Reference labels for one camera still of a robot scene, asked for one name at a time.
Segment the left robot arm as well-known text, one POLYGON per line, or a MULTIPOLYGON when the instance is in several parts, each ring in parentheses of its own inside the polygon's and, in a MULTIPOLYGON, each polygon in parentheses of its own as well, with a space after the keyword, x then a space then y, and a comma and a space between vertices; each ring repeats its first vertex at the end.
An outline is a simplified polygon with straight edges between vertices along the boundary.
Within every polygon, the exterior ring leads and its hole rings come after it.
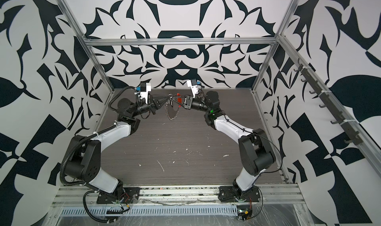
POLYGON ((76 135, 71 139, 60 167, 61 183, 65 186, 85 185, 93 190, 120 195, 123 183, 102 169, 102 152, 137 131, 140 124, 137 116, 154 114, 169 99, 169 96, 150 95, 148 101, 133 103, 123 98, 116 109, 112 107, 115 101, 112 100, 109 108, 117 113, 117 120, 112 126, 90 136, 76 135))

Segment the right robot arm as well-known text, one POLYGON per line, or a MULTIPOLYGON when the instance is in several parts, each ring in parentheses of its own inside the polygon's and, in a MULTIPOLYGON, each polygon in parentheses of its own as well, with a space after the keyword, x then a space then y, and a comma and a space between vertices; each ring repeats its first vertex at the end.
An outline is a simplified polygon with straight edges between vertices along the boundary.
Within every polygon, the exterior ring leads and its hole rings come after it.
POLYGON ((198 110, 204 112, 206 124, 217 130, 232 140, 239 147, 242 170, 233 181, 231 192, 220 190, 219 200, 245 201, 252 195, 258 195, 259 189, 255 182, 267 172, 267 169, 276 162, 275 146, 262 129, 253 130, 233 121, 220 108, 219 95, 215 91, 209 91, 203 98, 196 96, 170 97, 166 104, 166 112, 169 117, 173 117, 170 112, 173 106, 185 110, 198 110))

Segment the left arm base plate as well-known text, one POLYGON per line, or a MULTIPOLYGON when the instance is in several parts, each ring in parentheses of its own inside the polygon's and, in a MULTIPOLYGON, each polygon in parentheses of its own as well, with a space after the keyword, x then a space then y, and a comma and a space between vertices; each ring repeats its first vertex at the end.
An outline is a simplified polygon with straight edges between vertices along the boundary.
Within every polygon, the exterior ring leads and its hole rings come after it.
POLYGON ((111 204, 119 201, 122 204, 130 204, 139 199, 140 190, 140 187, 119 187, 113 193, 100 191, 96 203, 111 204))

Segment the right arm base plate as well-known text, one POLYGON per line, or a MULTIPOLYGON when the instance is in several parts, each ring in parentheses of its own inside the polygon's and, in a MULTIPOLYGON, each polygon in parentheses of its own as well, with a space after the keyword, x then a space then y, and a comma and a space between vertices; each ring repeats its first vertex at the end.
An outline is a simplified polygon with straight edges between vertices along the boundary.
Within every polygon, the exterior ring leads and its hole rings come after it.
POLYGON ((237 186, 220 186, 218 199, 223 202, 259 202, 261 194, 259 188, 256 186, 251 187, 247 191, 242 191, 237 186))

